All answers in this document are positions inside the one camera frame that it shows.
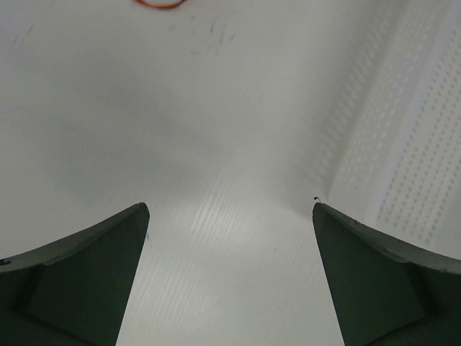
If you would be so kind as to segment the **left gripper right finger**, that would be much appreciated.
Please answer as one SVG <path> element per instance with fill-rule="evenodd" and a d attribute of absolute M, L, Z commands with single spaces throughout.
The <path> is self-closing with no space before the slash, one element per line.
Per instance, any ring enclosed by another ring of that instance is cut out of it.
<path fill-rule="evenodd" d="M 345 345 L 459 345 L 460 261 L 317 202 L 313 227 Z"/>

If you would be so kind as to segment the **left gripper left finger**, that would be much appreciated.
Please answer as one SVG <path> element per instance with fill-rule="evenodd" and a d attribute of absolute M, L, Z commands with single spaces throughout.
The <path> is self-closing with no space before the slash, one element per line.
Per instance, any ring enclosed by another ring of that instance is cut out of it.
<path fill-rule="evenodd" d="M 1 259 L 1 344 L 115 345 L 149 219 L 147 205 L 137 203 Z"/>

